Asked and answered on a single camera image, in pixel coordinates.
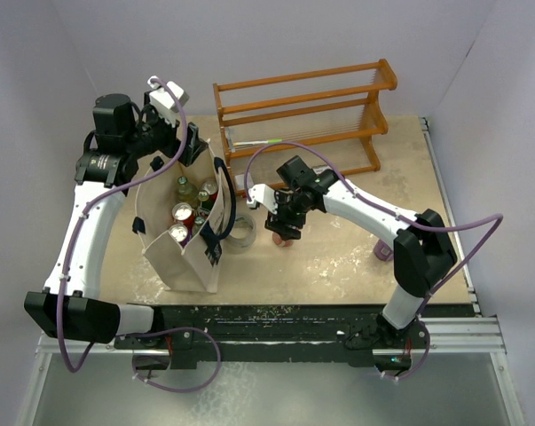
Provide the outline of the purple soda can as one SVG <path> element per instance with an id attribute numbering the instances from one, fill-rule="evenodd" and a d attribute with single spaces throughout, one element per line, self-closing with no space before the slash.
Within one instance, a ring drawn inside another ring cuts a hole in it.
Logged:
<path id="1" fill-rule="evenodd" d="M 385 242 L 382 240 L 378 240 L 376 244 L 374 245 L 373 249 L 374 255 L 383 262 L 389 262 L 393 260 L 393 249 L 390 248 Z"/>

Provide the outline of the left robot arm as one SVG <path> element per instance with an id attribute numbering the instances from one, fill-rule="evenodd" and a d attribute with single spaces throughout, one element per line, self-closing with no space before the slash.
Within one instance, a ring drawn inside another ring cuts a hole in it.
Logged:
<path id="1" fill-rule="evenodd" d="M 194 134 L 177 131 L 176 117 L 188 96 L 173 82 L 158 83 L 143 107 L 115 93 L 98 98 L 95 128 L 86 137 L 75 166 L 71 218 L 59 257 L 40 292 L 29 292 L 24 309 L 51 338 L 109 343 L 134 334 L 146 348 L 162 344 L 166 331 L 151 306 L 100 300 L 106 247 L 125 198 L 135 185 L 140 158 L 157 151 L 180 156 L 182 141 Z"/>

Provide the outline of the clear glass bottle green cap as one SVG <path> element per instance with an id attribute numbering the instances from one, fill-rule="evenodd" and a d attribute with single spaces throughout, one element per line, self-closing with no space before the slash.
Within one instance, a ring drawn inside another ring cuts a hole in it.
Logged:
<path id="1" fill-rule="evenodd" d="M 176 199 L 177 203 L 188 203 L 193 209 L 198 207 L 198 188 L 186 176 L 177 179 Z"/>

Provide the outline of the purple Fanta can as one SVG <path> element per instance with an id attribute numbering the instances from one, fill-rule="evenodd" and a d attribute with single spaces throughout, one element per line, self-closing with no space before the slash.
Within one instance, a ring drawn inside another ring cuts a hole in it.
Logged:
<path id="1" fill-rule="evenodd" d="M 190 229 L 182 224 L 173 224 L 168 229 L 170 237 L 177 242 L 181 247 L 184 247 L 188 241 L 191 239 L 191 231 Z"/>

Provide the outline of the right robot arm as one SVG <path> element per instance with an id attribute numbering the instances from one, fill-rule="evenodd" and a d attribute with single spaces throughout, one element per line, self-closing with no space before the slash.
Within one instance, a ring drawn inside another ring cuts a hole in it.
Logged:
<path id="1" fill-rule="evenodd" d="M 284 241 L 298 240 L 312 210 L 350 221 L 378 238 L 378 249 L 393 258 L 397 287 L 383 308 L 379 340 L 398 347 L 409 336 L 409 325 L 425 297 L 456 264 L 443 219 L 432 209 L 416 213 L 366 193 L 331 169 L 317 172 L 295 156 L 277 169 L 287 189 L 265 184 L 248 191 L 248 205 L 268 210 L 265 228 Z"/>

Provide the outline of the beige canvas tote bag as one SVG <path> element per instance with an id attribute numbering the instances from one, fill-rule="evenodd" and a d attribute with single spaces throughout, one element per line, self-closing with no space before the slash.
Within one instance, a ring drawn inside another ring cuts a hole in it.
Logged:
<path id="1" fill-rule="evenodd" d="M 202 230 L 185 243 L 169 229 L 177 204 L 177 180 L 185 176 L 197 185 L 211 179 L 218 184 L 217 197 Z M 236 194 L 221 156 L 206 143 L 189 166 L 176 162 L 138 187 L 135 199 L 135 233 L 142 253 L 161 281 L 173 291 L 217 292 L 224 243 L 236 218 Z"/>

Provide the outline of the red cola can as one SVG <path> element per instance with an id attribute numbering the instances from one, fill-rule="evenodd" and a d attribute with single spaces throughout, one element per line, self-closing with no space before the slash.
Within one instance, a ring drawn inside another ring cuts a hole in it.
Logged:
<path id="1" fill-rule="evenodd" d="M 194 222 L 193 207 L 187 202 L 179 202 L 171 210 L 171 215 L 176 224 L 183 224 L 191 228 Z"/>
<path id="2" fill-rule="evenodd" d="M 218 183 L 213 178 L 206 179 L 201 183 L 201 190 L 205 191 L 212 201 L 215 201 L 218 194 Z"/>
<path id="3" fill-rule="evenodd" d="M 281 248 L 287 248 L 294 244 L 293 240 L 284 240 L 278 233 L 271 235 L 273 243 Z"/>

